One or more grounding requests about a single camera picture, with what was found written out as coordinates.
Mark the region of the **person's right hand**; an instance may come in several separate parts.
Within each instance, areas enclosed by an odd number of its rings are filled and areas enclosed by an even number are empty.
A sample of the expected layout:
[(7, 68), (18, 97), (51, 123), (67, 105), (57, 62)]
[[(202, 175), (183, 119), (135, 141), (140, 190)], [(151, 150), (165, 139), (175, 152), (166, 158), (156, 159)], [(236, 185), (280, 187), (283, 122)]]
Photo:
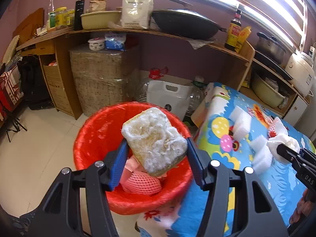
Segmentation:
[(307, 201), (308, 189), (304, 190), (301, 199), (297, 203), (297, 206), (289, 219), (289, 224), (297, 223), (302, 215), (308, 216), (313, 210), (315, 203)]

